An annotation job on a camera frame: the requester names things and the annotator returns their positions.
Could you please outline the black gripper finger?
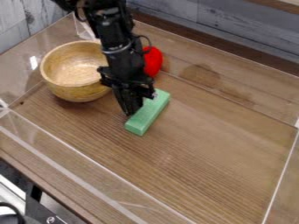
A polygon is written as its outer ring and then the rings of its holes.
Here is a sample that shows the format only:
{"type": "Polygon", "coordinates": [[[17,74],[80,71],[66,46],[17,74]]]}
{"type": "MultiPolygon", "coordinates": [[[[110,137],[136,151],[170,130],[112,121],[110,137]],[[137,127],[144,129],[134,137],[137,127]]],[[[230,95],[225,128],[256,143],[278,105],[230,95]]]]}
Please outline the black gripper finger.
{"type": "Polygon", "coordinates": [[[142,90],[137,87],[129,91],[129,115],[133,115],[142,107],[142,100],[142,90]]]}
{"type": "Polygon", "coordinates": [[[130,116],[132,104],[130,104],[129,92],[120,87],[112,87],[112,89],[120,108],[122,109],[125,115],[130,116]]]}

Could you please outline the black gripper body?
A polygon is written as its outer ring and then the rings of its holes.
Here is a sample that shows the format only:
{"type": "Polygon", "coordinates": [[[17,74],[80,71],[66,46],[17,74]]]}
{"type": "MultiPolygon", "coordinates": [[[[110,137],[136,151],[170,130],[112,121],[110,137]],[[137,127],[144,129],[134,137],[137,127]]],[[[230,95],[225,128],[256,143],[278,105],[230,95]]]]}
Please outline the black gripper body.
{"type": "Polygon", "coordinates": [[[149,53],[141,43],[102,45],[106,65],[97,71],[101,83],[112,88],[118,100],[153,98],[154,79],[145,72],[145,55],[149,53]]]}

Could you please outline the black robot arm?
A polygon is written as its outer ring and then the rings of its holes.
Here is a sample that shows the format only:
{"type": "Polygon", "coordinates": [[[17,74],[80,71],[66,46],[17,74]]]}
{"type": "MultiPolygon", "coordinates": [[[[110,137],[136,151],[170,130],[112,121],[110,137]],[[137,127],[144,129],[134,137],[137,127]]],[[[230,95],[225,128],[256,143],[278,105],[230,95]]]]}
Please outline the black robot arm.
{"type": "Polygon", "coordinates": [[[134,22],[126,0],[51,0],[85,22],[101,42],[106,66],[100,66],[100,82],[112,88],[124,113],[130,116],[154,98],[154,79],[145,73],[144,35],[133,34],[134,22]]]}

